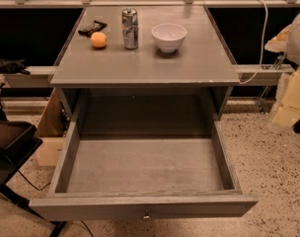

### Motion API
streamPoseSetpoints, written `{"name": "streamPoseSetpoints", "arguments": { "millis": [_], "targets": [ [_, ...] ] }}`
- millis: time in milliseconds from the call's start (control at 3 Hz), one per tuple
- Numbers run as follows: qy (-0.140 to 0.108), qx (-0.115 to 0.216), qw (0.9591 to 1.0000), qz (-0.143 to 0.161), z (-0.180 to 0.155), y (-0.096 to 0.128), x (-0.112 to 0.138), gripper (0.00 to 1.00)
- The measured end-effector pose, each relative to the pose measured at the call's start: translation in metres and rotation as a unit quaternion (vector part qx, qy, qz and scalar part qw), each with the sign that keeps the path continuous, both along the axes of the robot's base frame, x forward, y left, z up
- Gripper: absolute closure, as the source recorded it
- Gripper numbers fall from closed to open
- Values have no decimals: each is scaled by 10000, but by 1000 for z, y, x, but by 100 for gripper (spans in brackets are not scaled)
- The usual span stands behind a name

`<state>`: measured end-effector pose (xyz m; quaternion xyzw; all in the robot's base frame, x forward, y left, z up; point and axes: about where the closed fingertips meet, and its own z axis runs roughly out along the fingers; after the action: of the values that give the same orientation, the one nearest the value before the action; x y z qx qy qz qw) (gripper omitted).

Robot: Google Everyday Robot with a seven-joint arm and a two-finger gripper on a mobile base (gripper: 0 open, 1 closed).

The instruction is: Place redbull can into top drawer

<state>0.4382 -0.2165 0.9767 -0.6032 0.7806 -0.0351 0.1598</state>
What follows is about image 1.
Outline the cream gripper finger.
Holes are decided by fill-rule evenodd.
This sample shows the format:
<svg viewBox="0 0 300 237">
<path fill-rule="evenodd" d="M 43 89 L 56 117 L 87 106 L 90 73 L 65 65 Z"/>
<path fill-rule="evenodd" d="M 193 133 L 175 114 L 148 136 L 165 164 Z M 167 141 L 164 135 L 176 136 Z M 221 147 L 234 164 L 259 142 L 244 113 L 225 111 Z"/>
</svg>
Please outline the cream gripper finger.
<svg viewBox="0 0 300 237">
<path fill-rule="evenodd" d="M 274 133 L 281 133 L 290 130 L 300 119 L 300 67 L 292 74 L 281 75 L 275 98 L 267 127 Z"/>
<path fill-rule="evenodd" d="M 287 40 L 291 26 L 288 25 L 281 30 L 275 37 L 270 39 L 264 46 L 265 50 L 271 52 L 285 52 L 287 48 Z"/>
</svg>

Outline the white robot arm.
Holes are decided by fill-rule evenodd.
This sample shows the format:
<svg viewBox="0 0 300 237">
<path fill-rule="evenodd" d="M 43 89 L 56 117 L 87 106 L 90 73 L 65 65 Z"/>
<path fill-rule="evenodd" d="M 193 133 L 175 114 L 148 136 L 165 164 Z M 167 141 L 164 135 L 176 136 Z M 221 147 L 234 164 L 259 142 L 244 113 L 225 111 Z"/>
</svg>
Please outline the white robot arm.
<svg viewBox="0 0 300 237">
<path fill-rule="evenodd" d="M 289 26 L 269 40 L 264 49 L 283 52 L 289 61 L 298 65 L 298 69 L 291 75 L 281 75 L 276 103 L 270 112 L 268 128 L 275 133 L 281 133 L 291 129 L 300 119 L 300 13 Z"/>
</svg>

